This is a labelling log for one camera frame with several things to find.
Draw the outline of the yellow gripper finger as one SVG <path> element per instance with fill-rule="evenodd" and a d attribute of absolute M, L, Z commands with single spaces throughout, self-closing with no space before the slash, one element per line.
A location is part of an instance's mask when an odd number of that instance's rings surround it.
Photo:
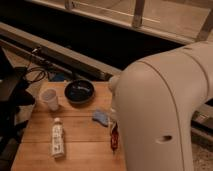
<path fill-rule="evenodd" d="M 116 129 L 117 124 L 117 115 L 114 109 L 110 109 L 110 115 L 109 115 L 109 125 L 110 125 L 110 132 L 114 132 Z"/>

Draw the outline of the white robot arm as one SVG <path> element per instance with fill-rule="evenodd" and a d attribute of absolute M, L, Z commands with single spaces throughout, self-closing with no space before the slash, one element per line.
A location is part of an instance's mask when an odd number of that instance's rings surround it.
<path fill-rule="evenodd" d="M 127 171 L 194 171 L 191 118 L 213 98 L 213 42 L 139 59 L 109 88 Z"/>

